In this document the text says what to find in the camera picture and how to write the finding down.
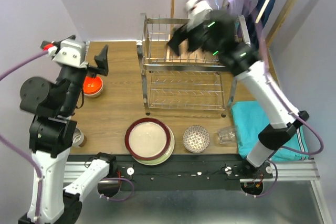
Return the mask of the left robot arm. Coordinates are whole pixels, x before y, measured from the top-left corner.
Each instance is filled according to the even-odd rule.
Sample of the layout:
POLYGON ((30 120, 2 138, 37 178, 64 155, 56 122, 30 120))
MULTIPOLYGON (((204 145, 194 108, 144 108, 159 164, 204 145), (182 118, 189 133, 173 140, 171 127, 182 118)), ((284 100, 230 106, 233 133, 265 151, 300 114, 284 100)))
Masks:
POLYGON ((86 62, 83 43, 67 39, 59 44, 43 42, 42 48, 61 65, 61 71, 54 83, 31 77, 20 89, 21 110, 34 115, 29 149, 37 169, 30 207, 19 223, 75 223, 87 195, 99 181, 112 179, 117 173, 116 158, 99 153, 71 185, 63 185, 77 125, 71 117, 85 77, 108 74, 108 47, 95 56, 95 66, 86 62))

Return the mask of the clear plastic cup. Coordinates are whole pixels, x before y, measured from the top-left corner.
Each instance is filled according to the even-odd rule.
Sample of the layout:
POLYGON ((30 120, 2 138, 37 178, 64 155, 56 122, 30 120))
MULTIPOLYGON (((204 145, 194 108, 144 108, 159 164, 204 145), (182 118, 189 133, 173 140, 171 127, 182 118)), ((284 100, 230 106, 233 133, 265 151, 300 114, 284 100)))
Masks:
POLYGON ((238 129, 235 126, 227 126, 217 130, 220 144, 236 142, 239 138, 238 129))

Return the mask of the metal two-tier dish rack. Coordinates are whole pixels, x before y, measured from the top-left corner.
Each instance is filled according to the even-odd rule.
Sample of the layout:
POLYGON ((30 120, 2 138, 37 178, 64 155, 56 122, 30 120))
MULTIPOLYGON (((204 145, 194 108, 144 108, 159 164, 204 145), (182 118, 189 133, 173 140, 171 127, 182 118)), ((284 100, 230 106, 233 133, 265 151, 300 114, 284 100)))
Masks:
POLYGON ((218 56, 200 49, 187 52, 187 42, 180 45, 180 56, 167 47, 173 28, 185 18, 140 15, 136 47, 142 84, 142 102, 146 115, 152 110, 200 110, 225 117, 233 105, 237 81, 232 80, 225 98, 223 74, 228 68, 218 56))

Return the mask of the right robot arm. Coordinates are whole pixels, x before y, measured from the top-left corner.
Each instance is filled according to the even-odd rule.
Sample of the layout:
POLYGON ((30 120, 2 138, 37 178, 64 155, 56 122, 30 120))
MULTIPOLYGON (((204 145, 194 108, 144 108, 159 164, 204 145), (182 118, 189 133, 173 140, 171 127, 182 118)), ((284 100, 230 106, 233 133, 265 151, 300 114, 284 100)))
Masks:
POLYGON ((174 28, 166 45, 176 56, 180 56, 180 45, 184 41, 187 41, 188 52, 201 49, 216 56, 266 112, 269 124, 258 134, 258 142, 241 165, 242 173, 252 178, 259 174, 266 159, 304 125, 309 114, 289 102, 267 73, 258 50, 238 42, 235 36, 236 18, 224 10, 212 10, 196 14, 184 25, 174 28))

